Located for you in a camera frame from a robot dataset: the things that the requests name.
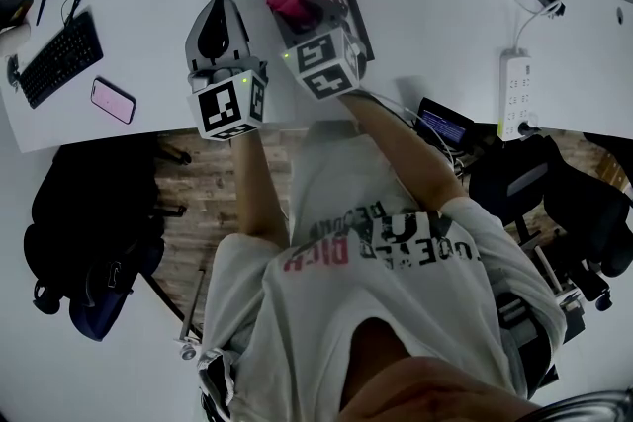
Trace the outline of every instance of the pink phone case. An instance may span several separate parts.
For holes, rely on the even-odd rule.
[[[132,121],[136,107],[134,99],[123,95],[122,92],[100,79],[95,79],[92,85],[90,100],[95,106],[99,106],[99,108],[121,120],[124,124],[129,124]]]

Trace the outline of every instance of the wooden floor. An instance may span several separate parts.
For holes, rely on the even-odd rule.
[[[262,131],[262,140],[273,182],[288,210],[291,181],[290,161],[305,132]],[[565,160],[574,167],[595,176],[594,169],[602,157],[602,148],[589,143],[577,132],[546,130],[552,135]],[[168,218],[164,234],[165,253],[154,278],[172,301],[185,310],[192,281],[199,269],[206,270],[194,315],[194,324],[203,327],[203,316],[214,254],[220,241],[236,231],[235,186],[228,143],[209,142],[196,130],[179,130],[165,134],[161,144],[187,151],[193,161],[178,166],[156,161],[156,184],[160,204],[187,207],[182,218]],[[554,233],[557,225],[540,206],[525,217],[530,231],[540,229],[543,238]]]

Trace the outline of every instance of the man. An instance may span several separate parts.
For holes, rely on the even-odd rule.
[[[239,234],[220,244],[209,289],[207,418],[510,422],[533,411],[514,395],[526,379],[494,291],[500,275],[553,353],[565,318],[552,292],[435,148],[371,98],[341,101],[366,133],[311,129],[293,166],[290,238],[258,133],[232,142]]]

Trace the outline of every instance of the keyboard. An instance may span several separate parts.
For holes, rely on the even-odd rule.
[[[20,85],[32,108],[81,71],[103,58],[90,13],[74,18],[40,51],[20,75]]]

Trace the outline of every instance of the white desk surface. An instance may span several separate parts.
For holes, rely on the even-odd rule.
[[[22,66],[59,31],[64,0],[40,0],[29,20]],[[210,0],[83,0],[91,10],[104,58],[35,110],[14,93],[4,70],[0,89],[22,151],[137,132],[193,127],[186,97],[184,43]],[[363,85],[416,110],[427,96],[476,122],[497,122],[498,62],[527,13],[511,0],[357,0],[376,60]],[[538,4],[521,0],[533,10]],[[289,127],[345,117],[333,100],[316,103],[279,59],[281,37],[265,0],[235,0],[251,51],[269,61],[266,122]],[[535,20],[521,39],[533,57],[532,97],[539,125],[633,137],[633,5],[620,0],[563,0],[565,16]],[[616,9],[624,12],[618,25]],[[102,76],[136,98],[126,126],[90,103]]]

